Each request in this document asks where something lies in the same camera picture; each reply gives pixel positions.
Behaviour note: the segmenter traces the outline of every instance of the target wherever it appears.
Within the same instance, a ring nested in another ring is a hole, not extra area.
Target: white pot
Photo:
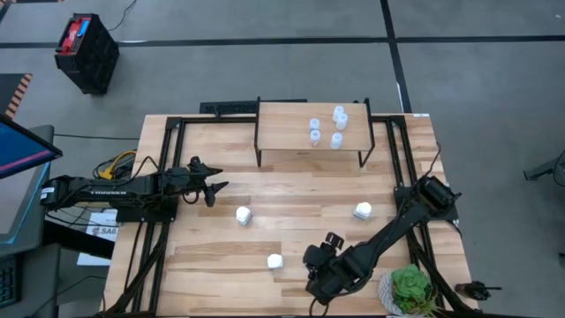
[[[402,317],[423,317],[421,315],[405,314],[395,304],[395,299],[392,296],[392,271],[380,277],[379,281],[379,298],[382,305],[392,314]]]

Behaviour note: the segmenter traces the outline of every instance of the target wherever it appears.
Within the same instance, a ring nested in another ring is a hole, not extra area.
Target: wooden table
[[[136,164],[147,155],[158,160],[166,117],[146,117]],[[432,122],[429,117],[412,115],[406,115],[406,122],[417,173],[421,175],[437,151]],[[363,169],[355,153],[288,150],[266,152],[264,165],[258,168],[254,124],[188,125],[181,164],[198,155],[207,165],[224,169],[209,182],[228,180],[230,184],[217,194],[213,208],[207,208],[202,201],[191,206],[179,201],[177,220],[170,226],[157,314],[307,315],[313,297],[305,291],[308,273],[302,256],[306,248],[318,245],[328,231],[344,237],[344,247],[354,245],[369,239],[395,217],[396,180],[387,131],[381,124],[373,124],[373,130],[376,148]],[[400,134],[395,136],[404,159]],[[171,138],[170,154],[175,139]],[[141,171],[150,173],[154,168],[148,164]],[[441,161],[433,166],[433,174],[445,181]],[[368,221],[351,214],[361,201],[373,205],[373,217]],[[253,212],[252,221],[245,227],[235,219],[239,206]],[[104,291],[108,304],[123,292],[137,227],[128,223],[118,234]],[[442,275],[452,287],[470,282],[457,232],[445,222],[430,222],[429,228]],[[137,271],[141,246],[142,239],[133,273]],[[267,269],[269,254],[282,254],[284,268]],[[379,278],[409,262],[406,241],[401,239],[380,257],[368,285],[358,293],[335,299],[328,314],[386,314],[376,296]],[[148,306],[152,281],[150,274],[142,309]],[[476,306],[473,301],[465,301]]]

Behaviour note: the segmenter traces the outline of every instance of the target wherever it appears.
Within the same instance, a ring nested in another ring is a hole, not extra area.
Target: red object
[[[72,22],[71,26],[69,26],[69,31],[67,32],[67,36],[64,38],[63,41],[63,51],[59,52],[60,55],[71,55],[77,51],[79,48],[78,45],[74,45],[75,41],[80,41],[81,39],[78,37],[80,27],[84,21],[89,21],[90,18],[80,18],[76,22]]]

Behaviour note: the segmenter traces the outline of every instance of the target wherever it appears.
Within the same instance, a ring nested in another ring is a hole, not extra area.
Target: keyboard
[[[19,301],[19,265],[17,255],[0,259],[0,308]]]

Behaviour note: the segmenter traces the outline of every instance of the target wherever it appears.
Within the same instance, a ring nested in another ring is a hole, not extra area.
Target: white paper
[[[116,210],[115,209],[107,209],[104,210],[103,213],[92,213],[90,215],[90,221],[101,224],[91,224],[87,227],[87,234],[95,235],[99,238],[111,240],[112,242],[116,242],[117,238],[117,231],[118,228],[115,227],[108,227],[103,225],[117,225],[116,224]],[[89,254],[81,253],[79,255],[79,260],[77,261],[77,265],[80,266],[109,266],[110,260],[106,260],[100,257],[92,256]]]

